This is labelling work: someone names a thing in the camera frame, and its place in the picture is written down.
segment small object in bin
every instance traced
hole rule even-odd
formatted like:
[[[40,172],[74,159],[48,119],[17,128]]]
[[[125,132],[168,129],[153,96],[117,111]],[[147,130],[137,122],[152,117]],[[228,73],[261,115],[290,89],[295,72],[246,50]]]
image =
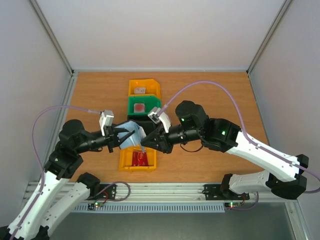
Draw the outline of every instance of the small object in bin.
[[[143,151],[133,151],[132,153],[132,166],[148,166],[147,153]]]
[[[146,106],[144,103],[135,103],[133,105],[133,112],[134,113],[145,113],[146,112]]]
[[[146,94],[146,88],[145,87],[136,87],[134,90],[133,90],[133,93],[134,94]]]

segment gray floor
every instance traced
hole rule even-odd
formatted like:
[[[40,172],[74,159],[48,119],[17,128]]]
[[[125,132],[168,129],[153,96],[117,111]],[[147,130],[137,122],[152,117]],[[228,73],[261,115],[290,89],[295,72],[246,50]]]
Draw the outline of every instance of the gray floor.
[[[71,213],[51,240],[294,240],[284,203],[226,213]]]

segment black mount bracket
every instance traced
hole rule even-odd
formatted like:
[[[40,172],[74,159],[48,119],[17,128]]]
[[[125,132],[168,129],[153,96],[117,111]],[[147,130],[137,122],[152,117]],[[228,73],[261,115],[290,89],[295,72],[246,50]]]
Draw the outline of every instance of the black mount bracket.
[[[104,189],[107,186],[109,186],[109,184],[100,184],[99,185],[99,190],[97,192],[100,192],[102,189]],[[105,192],[108,194],[108,199],[115,200],[116,199],[116,194],[117,194],[117,185],[113,185],[113,186],[107,188],[105,190]],[[99,195],[91,198],[90,200],[101,200],[101,199],[104,199],[105,196],[106,196],[106,194],[104,194],[102,192]]]
[[[205,200],[207,201],[221,201],[221,200],[249,200],[250,196],[248,193],[243,194],[231,194],[229,197],[225,197],[220,190],[221,184],[205,184],[202,193],[205,195]]]
[[[295,200],[307,188],[307,178],[305,176],[296,174],[295,178],[296,180],[283,182],[270,173],[265,185],[271,188],[274,195],[283,199]]]
[[[37,235],[32,238],[31,240],[49,240],[49,236],[48,236],[48,229],[49,227],[43,227],[40,226],[39,228],[39,232],[37,233]],[[9,234],[10,229],[8,228],[8,226],[3,226],[0,227],[0,240],[9,240],[11,237],[11,234]],[[19,238],[15,238],[14,240],[24,240],[22,237]]]
[[[44,165],[44,171],[55,174],[57,180],[70,179],[83,161],[82,157],[74,150],[57,147]]]
[[[201,144],[210,150],[225,153],[238,146],[236,139],[239,131],[240,127],[231,121],[223,118],[210,118]]]
[[[90,189],[90,197],[95,196],[99,192],[100,179],[88,172],[81,174],[77,179],[77,183],[83,183]]]

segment cable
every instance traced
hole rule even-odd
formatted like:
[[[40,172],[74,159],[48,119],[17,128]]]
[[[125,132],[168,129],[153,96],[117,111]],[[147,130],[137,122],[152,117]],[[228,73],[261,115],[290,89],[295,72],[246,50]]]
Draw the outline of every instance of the cable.
[[[286,158],[284,158],[283,156],[280,156],[278,155],[277,153],[263,147],[263,146],[260,146],[258,145],[258,143],[254,142],[252,139],[249,138],[248,134],[247,134],[247,131],[246,131],[246,126],[245,126],[245,123],[244,123],[244,119],[241,115],[241,112],[240,112],[240,109],[236,103],[236,100],[234,99],[234,97],[231,95],[231,93],[224,87],[222,86],[221,84],[217,83],[217,82],[214,82],[214,81],[207,81],[207,80],[203,80],[203,81],[196,81],[196,82],[193,82],[193,83],[190,83],[188,84],[187,86],[183,87],[182,89],[180,89],[168,102],[167,104],[165,104],[163,106],[163,108],[161,108],[161,110],[158,112],[158,116],[160,116],[166,109],[167,107],[169,106],[169,104],[179,95],[181,94],[184,90],[188,89],[189,87],[192,87],[193,85],[196,85],[196,84],[212,84],[212,85],[216,85],[218,86],[219,88],[221,88],[228,96],[229,98],[231,99],[234,107],[235,107],[235,110],[236,112],[238,113],[238,117],[239,117],[239,120],[240,120],[240,123],[241,123],[241,128],[242,128],[242,132],[243,132],[243,135],[245,137],[245,139],[247,139],[249,141],[249,143],[253,144],[256,148],[259,148],[265,152],[267,152],[268,154],[271,154],[272,156],[284,161],[285,163],[287,164],[290,164],[291,166],[295,166],[303,171],[305,171],[306,173],[309,173],[311,174],[312,176],[314,176],[315,178],[317,178],[319,181],[320,181],[320,175],[318,173],[315,173],[314,171],[312,170],[309,170],[303,166],[300,166],[298,164],[296,164],[295,162],[292,162],[290,160],[287,160]],[[306,190],[304,191],[304,194],[314,194],[314,193],[318,193],[320,192],[320,187],[315,189],[315,190]]]
[[[128,193],[127,193],[127,195],[126,195],[124,198],[120,198],[120,199],[108,199],[108,200],[109,200],[110,202],[122,202],[122,201],[126,200],[126,199],[130,196],[130,194],[131,194],[131,187],[130,187],[130,185],[129,185],[128,183],[126,183],[125,181],[115,181],[115,182],[113,182],[113,183],[110,183],[108,186],[106,186],[104,189],[102,189],[100,192],[98,192],[98,193],[95,195],[95,197],[98,196],[98,195],[100,195],[100,194],[103,193],[104,191],[106,191],[106,189],[108,189],[108,188],[110,188],[111,186],[116,185],[116,184],[124,184],[124,185],[126,185],[127,188],[128,188]],[[88,197],[86,200],[90,200],[90,199],[93,199],[93,198],[94,198],[93,196],[90,196],[90,197]]]
[[[24,220],[26,219],[28,213],[31,211],[32,207],[35,205],[36,201],[38,200],[42,190],[44,189],[45,186],[45,173],[44,173],[44,168],[42,166],[40,157],[38,155],[37,149],[36,149],[36,144],[35,144],[35,127],[36,127],[36,123],[39,120],[39,118],[45,114],[46,112],[53,110],[53,109],[76,109],[76,110],[80,110],[80,111],[84,111],[84,112],[88,112],[88,113],[93,113],[93,114],[100,114],[99,111],[94,111],[94,110],[90,110],[90,109],[86,109],[86,108],[82,108],[82,107],[77,107],[77,106],[69,106],[69,105],[57,105],[57,106],[51,106],[46,108],[45,110],[41,111],[38,116],[35,118],[35,120],[33,121],[32,124],[32,133],[31,133],[31,140],[32,140],[32,146],[33,146],[33,151],[34,154],[36,156],[36,162],[38,163],[38,166],[40,168],[41,171],[41,180],[40,180],[40,188],[38,191],[38,194],[34,197],[34,199],[32,200],[31,204],[29,205],[29,207],[27,208],[27,210],[25,211],[25,213],[22,215],[20,221],[17,224],[17,228],[13,231],[11,237],[9,240],[13,240],[15,238],[15,235],[18,232],[18,229],[20,228],[21,224],[24,222]]]
[[[243,199],[242,203],[240,204],[240,206],[244,205],[246,203],[246,197],[245,195],[241,194],[241,197]]]
[[[201,145],[201,147],[199,147],[197,150],[194,150],[194,151],[189,151],[187,149],[185,149],[183,146],[182,146],[182,143],[180,143],[180,148],[182,148],[183,150],[185,150],[186,152],[188,153],[196,153],[196,152],[199,152],[204,146]]]
[[[103,191],[103,193],[105,194],[105,199],[104,199],[102,205],[106,203],[106,201],[108,200],[108,197],[109,197],[107,192]]]
[[[259,202],[259,193],[256,192],[256,198],[255,198],[255,202],[254,204],[251,206],[251,207],[247,207],[247,208],[242,208],[242,207],[224,207],[225,209],[230,209],[230,210],[239,210],[239,211],[247,211],[247,210],[252,210],[254,209],[257,205],[258,205],[258,202]]]

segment green bin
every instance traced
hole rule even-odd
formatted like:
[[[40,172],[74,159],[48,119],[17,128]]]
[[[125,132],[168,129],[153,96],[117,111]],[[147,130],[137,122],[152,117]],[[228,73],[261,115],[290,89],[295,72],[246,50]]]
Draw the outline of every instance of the green bin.
[[[144,104],[145,112],[134,112],[134,104]],[[129,96],[128,115],[147,115],[154,107],[161,108],[161,101],[154,95]]]

